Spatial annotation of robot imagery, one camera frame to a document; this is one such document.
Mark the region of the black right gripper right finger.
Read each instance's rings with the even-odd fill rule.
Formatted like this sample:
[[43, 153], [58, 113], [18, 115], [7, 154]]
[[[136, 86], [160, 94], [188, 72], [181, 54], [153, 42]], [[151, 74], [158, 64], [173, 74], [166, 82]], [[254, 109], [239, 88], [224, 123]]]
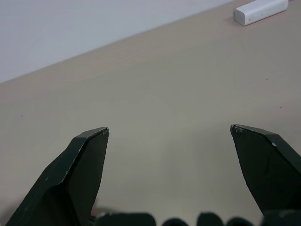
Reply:
[[300, 155], [273, 132], [234, 124], [230, 133], [246, 185], [261, 212], [300, 210]]

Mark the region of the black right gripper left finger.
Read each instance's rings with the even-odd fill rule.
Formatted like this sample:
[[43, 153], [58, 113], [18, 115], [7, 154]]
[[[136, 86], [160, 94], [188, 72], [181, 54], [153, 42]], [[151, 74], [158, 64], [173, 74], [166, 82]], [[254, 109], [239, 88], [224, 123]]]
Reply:
[[87, 226], [100, 187], [109, 129], [74, 137], [42, 172], [8, 226]]

